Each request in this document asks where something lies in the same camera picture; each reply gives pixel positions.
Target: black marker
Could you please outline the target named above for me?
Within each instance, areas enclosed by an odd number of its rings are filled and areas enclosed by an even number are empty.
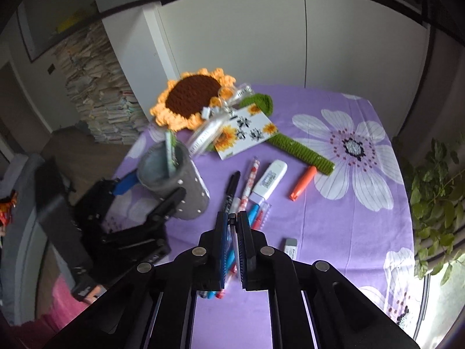
[[[236,194],[237,185],[239,184],[240,172],[232,174],[229,178],[228,187],[226,188],[225,202],[223,203],[223,210],[225,213],[229,213],[231,203],[233,202],[234,194]]]

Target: sunflower card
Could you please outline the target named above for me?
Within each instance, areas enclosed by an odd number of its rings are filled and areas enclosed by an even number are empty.
[[[251,104],[234,111],[229,122],[223,126],[223,132],[215,142],[215,148],[224,160],[264,142],[277,133],[278,128],[257,105]]]

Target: white flower print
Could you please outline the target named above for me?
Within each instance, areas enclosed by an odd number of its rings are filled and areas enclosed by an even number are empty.
[[[344,94],[344,93],[342,93],[342,95],[347,99],[362,99],[362,97],[353,96],[352,94]]]
[[[142,185],[135,185],[122,195],[117,195],[103,222],[103,227],[107,232],[120,231],[122,227],[116,224],[121,218],[128,218],[126,224],[139,225],[146,221],[147,215],[151,212],[160,201],[155,198],[138,198],[133,203],[133,192],[138,188],[145,189]]]
[[[386,133],[374,121],[363,121],[355,129],[352,118],[343,111],[322,110],[320,119],[306,114],[294,115],[293,124],[315,138],[295,138],[321,156],[334,162],[330,176],[317,173],[315,187],[321,195],[338,200],[346,195],[352,178],[352,188],[359,202],[371,211],[394,207],[386,177],[403,184],[402,176],[390,145],[377,145]]]
[[[154,143],[160,143],[165,139],[166,129],[161,128],[157,124],[151,123],[148,126],[148,133]]]
[[[130,157],[132,159],[138,159],[144,152],[146,142],[147,140],[145,136],[140,135],[138,140],[133,144],[133,146],[127,153],[126,157]]]
[[[409,285],[414,280],[415,259],[407,248],[389,251],[384,261],[384,274],[387,281],[387,296],[373,286],[363,286],[359,290],[397,325],[405,328],[411,320],[418,317],[418,300],[410,295]]]

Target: orange pen cap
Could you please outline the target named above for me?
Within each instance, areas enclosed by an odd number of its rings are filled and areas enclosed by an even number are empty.
[[[315,165],[309,166],[305,174],[298,181],[297,185],[295,186],[289,198],[292,200],[296,200],[298,196],[301,195],[302,192],[305,190],[305,188],[310,183],[310,181],[313,180],[313,177],[315,177],[316,174],[317,174],[316,166]]]

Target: brown crocheted center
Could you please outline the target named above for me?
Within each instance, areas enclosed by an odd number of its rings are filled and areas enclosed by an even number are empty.
[[[211,76],[193,75],[179,81],[169,92],[165,105],[184,118],[200,113],[212,97],[218,96],[221,85]]]

